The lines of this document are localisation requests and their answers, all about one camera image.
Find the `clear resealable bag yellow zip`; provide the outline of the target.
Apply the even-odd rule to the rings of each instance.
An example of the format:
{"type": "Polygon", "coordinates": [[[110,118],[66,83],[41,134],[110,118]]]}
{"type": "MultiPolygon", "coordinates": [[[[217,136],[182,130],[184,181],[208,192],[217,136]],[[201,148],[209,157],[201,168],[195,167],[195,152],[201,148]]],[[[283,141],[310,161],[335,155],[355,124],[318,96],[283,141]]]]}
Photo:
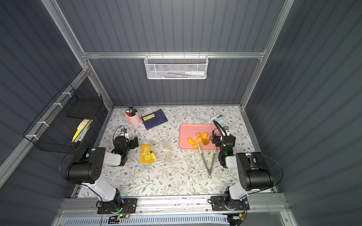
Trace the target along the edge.
{"type": "Polygon", "coordinates": [[[151,164],[157,161],[171,162],[172,148],[167,140],[163,140],[161,143],[144,143],[140,150],[141,164],[151,164]]]}

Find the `metal kitchen tongs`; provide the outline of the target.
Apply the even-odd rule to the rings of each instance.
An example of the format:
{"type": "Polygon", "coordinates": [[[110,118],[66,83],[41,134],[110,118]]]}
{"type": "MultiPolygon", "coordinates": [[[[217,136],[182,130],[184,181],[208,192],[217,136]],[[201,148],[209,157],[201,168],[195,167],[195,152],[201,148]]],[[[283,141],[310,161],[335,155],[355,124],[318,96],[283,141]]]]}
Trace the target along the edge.
{"type": "Polygon", "coordinates": [[[198,151],[200,153],[200,156],[202,158],[204,167],[206,169],[207,172],[207,176],[209,179],[212,178],[212,170],[214,167],[214,163],[215,163],[215,156],[216,156],[216,146],[214,146],[214,150],[210,152],[209,155],[205,156],[204,153],[201,151],[201,147],[200,144],[197,144],[198,146],[198,151]]]}

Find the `yellow cookie pile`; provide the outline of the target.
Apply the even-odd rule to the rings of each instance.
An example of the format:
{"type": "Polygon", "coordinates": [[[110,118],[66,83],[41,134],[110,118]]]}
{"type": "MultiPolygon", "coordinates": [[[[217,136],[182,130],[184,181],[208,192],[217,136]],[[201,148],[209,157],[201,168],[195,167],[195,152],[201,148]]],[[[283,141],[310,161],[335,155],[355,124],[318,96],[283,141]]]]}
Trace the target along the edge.
{"type": "Polygon", "coordinates": [[[188,137],[187,143],[192,146],[193,149],[198,149],[197,144],[200,144],[201,150],[211,150],[214,145],[212,143],[213,136],[209,135],[207,132],[204,133],[196,133],[195,139],[188,137]]]}

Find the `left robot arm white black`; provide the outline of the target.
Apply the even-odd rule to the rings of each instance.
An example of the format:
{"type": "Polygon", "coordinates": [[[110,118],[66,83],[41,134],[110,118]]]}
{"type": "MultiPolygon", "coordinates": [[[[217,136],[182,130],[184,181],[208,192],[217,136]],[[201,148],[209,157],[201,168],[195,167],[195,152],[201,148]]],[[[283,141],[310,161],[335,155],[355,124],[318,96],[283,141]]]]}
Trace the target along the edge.
{"type": "Polygon", "coordinates": [[[98,214],[128,212],[117,188],[110,185],[101,175],[103,166],[123,167],[128,153],[139,147],[138,137],[129,138],[126,128],[118,136],[113,136],[114,149],[111,152],[103,147],[78,148],[66,170],[59,169],[61,176],[68,182],[84,186],[98,196],[98,214]]]}

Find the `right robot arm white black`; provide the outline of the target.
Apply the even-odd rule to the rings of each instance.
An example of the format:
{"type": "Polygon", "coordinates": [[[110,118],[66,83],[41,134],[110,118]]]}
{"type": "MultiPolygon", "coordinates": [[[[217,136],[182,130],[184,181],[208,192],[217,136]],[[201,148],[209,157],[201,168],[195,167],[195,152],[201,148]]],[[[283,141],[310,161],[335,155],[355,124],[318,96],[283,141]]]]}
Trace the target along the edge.
{"type": "Polygon", "coordinates": [[[248,195],[271,189],[281,182],[281,179],[277,181],[274,179],[267,160],[273,161],[277,166],[280,165],[261,152],[234,153],[236,137],[218,121],[214,120],[213,123],[220,133],[212,135],[212,143],[219,148],[219,163],[224,169],[236,169],[239,180],[227,187],[222,197],[213,196],[208,201],[215,211],[237,209],[246,211],[248,195]]]}

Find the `small pale green eraser box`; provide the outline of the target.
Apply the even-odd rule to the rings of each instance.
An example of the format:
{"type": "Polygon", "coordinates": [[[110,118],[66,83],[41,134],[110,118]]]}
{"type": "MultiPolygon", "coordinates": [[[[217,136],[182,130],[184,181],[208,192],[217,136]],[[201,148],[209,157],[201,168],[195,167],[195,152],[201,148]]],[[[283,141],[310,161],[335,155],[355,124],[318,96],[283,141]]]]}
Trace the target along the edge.
{"type": "Polygon", "coordinates": [[[223,115],[216,115],[211,118],[211,121],[216,121],[218,123],[222,123],[224,121],[225,117],[223,115]]]}

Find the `pink pen cup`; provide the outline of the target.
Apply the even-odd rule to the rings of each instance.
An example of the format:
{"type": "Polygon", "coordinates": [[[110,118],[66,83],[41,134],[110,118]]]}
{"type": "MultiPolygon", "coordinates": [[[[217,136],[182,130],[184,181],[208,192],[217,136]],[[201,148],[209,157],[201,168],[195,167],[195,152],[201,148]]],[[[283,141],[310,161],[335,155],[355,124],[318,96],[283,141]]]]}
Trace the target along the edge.
{"type": "Polygon", "coordinates": [[[127,105],[127,110],[125,112],[126,119],[128,120],[129,124],[133,127],[140,126],[142,124],[141,115],[137,108],[132,105],[127,105]]]}

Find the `pink plastic tray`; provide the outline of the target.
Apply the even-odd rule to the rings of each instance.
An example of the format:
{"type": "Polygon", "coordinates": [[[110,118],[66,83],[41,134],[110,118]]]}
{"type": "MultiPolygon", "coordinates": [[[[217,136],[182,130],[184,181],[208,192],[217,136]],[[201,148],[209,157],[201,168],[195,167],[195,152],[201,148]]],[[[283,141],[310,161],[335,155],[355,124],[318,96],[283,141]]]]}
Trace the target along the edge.
{"type": "Polygon", "coordinates": [[[179,148],[214,150],[212,143],[213,135],[220,136],[220,132],[215,125],[211,124],[182,124],[179,130],[179,148]]]}

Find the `yellow notepad in basket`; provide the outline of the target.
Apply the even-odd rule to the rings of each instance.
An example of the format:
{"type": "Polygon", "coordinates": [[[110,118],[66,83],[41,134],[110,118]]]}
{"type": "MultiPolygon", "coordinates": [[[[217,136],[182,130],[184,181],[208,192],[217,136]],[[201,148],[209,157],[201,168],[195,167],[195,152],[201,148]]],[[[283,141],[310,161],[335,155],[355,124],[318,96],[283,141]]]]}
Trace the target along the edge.
{"type": "Polygon", "coordinates": [[[93,120],[84,119],[77,127],[72,143],[82,142],[93,120]]]}

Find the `dark blue book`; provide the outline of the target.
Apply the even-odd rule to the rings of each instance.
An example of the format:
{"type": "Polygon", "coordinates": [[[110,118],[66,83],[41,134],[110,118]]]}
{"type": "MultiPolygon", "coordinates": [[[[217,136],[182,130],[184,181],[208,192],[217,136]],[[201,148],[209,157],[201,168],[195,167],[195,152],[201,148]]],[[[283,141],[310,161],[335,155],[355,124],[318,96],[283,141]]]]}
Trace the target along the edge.
{"type": "Polygon", "coordinates": [[[146,130],[150,130],[156,126],[168,122],[168,119],[162,109],[158,109],[148,115],[141,117],[146,130]]]}

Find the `black slab in side basket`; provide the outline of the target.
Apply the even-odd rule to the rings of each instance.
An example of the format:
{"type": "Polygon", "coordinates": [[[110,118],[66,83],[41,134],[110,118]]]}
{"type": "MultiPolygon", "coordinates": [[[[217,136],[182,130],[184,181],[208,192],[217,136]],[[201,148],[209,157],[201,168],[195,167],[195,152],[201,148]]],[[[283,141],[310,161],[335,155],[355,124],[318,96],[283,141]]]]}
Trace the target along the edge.
{"type": "Polygon", "coordinates": [[[77,99],[67,112],[67,117],[92,120],[98,114],[103,102],[101,100],[77,99]]]}

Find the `white marker in basket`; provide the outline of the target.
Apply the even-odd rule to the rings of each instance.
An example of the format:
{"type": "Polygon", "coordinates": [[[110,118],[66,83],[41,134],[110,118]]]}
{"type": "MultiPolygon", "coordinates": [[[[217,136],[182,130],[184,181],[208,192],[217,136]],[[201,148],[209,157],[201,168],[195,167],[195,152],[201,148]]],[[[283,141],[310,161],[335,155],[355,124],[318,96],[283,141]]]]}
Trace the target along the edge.
{"type": "Polygon", "coordinates": [[[203,78],[206,76],[205,71],[185,71],[181,75],[187,77],[196,77],[196,78],[203,78]]]}

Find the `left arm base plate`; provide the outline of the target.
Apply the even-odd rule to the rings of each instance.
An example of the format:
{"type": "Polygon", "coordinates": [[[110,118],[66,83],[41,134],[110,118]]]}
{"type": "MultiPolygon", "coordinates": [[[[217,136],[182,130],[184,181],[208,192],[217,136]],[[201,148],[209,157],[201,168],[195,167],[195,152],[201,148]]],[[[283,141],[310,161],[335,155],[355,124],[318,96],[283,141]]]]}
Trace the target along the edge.
{"type": "Polygon", "coordinates": [[[133,214],[136,212],[137,201],[137,198],[125,198],[119,203],[116,201],[97,201],[97,214],[133,214]]]}

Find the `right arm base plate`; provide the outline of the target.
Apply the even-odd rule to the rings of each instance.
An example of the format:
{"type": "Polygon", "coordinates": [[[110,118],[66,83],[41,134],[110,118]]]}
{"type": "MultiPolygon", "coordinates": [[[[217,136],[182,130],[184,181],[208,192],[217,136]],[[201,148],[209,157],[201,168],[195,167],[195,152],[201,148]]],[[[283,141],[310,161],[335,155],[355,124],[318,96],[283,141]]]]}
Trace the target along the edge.
{"type": "Polygon", "coordinates": [[[211,196],[207,202],[211,204],[213,211],[248,211],[250,209],[247,198],[233,200],[224,195],[211,196]]]}

